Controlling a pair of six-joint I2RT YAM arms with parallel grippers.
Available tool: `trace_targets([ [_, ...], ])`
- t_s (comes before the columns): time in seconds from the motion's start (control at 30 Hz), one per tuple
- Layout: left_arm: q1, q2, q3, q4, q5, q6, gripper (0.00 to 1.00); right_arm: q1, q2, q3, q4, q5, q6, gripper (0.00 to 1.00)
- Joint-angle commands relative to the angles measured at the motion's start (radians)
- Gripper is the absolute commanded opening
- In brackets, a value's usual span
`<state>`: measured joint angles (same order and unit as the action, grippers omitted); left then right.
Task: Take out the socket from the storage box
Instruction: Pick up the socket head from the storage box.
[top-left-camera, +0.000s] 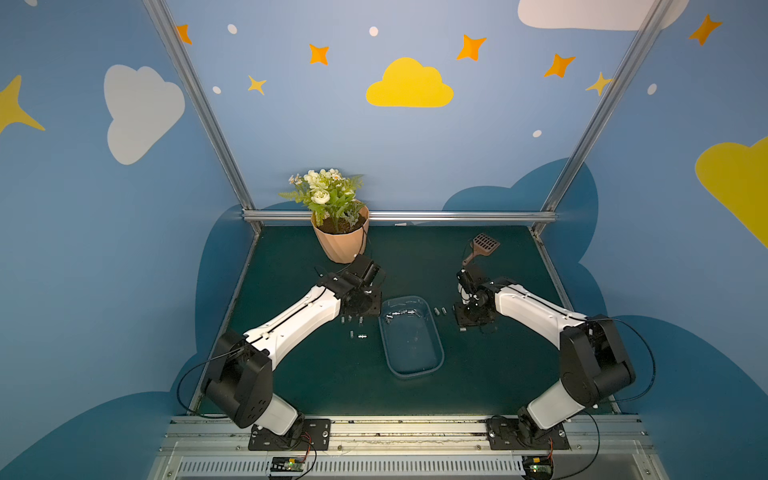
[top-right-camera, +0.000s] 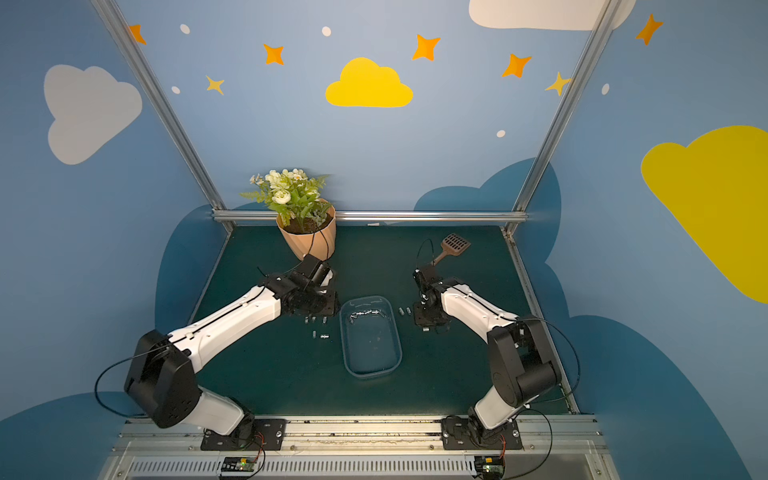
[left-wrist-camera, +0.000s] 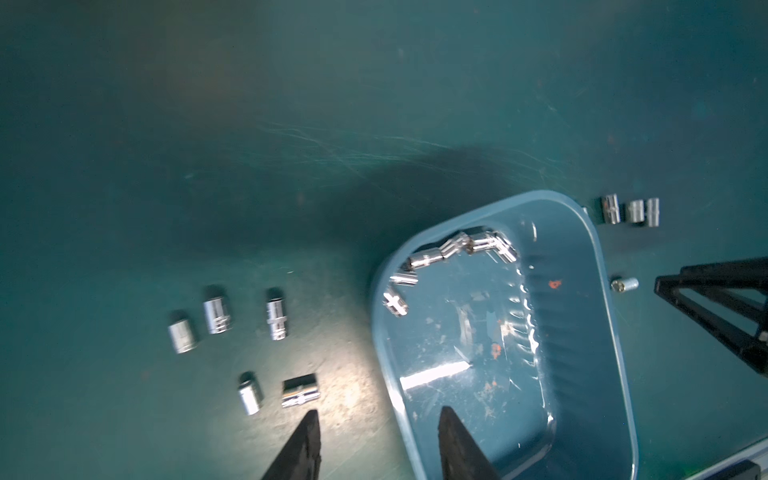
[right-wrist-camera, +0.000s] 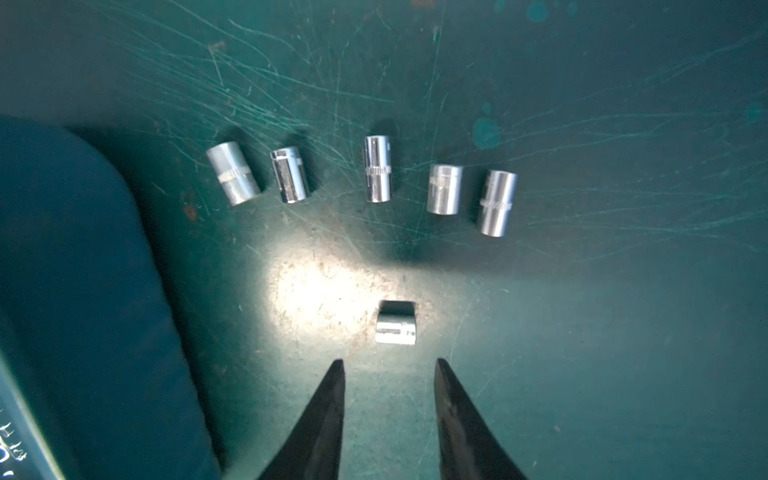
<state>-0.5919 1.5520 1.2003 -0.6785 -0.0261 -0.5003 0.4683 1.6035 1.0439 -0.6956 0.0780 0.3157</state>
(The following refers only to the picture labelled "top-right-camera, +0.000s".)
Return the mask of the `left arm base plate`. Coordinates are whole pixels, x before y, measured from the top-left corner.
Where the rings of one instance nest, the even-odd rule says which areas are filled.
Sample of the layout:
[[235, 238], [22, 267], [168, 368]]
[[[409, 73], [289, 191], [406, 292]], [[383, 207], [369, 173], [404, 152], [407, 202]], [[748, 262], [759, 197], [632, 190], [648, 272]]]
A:
[[246, 417], [229, 435], [206, 429], [202, 451], [279, 451], [285, 439], [287, 420], [283, 418]]

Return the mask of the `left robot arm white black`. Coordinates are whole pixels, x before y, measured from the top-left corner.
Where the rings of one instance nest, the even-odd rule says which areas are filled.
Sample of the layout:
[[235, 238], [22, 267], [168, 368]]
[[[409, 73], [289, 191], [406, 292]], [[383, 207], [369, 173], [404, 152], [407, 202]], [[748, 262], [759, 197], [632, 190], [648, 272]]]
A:
[[159, 428], [189, 424], [230, 436], [245, 424], [245, 409], [202, 387], [197, 374], [241, 338], [283, 314], [327, 316], [337, 309], [338, 295], [329, 285], [301, 288], [285, 277], [272, 279], [195, 323], [168, 334], [144, 334], [124, 391]]

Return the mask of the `clear plastic storage box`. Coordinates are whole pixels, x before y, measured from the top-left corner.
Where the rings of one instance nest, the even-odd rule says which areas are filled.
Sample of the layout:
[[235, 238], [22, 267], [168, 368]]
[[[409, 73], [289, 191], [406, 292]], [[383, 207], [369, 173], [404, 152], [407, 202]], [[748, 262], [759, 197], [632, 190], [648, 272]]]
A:
[[[385, 317], [366, 317], [349, 321], [353, 312], [379, 309]], [[391, 303], [383, 296], [367, 296], [347, 301], [339, 312], [341, 347], [347, 371], [368, 380], [396, 370], [403, 358], [402, 346]]]

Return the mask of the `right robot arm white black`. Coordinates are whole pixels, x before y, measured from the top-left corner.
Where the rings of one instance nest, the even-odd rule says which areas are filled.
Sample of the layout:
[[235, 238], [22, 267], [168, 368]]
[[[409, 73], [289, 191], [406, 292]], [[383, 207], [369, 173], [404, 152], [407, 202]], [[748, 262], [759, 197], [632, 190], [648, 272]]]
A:
[[492, 387], [469, 411], [468, 430], [479, 445], [500, 435], [525, 405], [562, 382], [546, 323], [502, 310], [455, 279], [421, 286], [414, 320], [437, 327], [455, 319], [486, 342]]

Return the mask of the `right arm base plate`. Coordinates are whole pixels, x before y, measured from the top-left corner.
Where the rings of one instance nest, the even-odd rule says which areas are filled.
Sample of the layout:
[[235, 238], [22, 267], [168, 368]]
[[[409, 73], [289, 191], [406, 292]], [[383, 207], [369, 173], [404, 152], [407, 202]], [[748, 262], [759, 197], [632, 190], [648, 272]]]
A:
[[441, 419], [441, 439], [445, 450], [522, 450], [518, 424], [506, 421], [486, 429], [475, 417], [449, 415]]

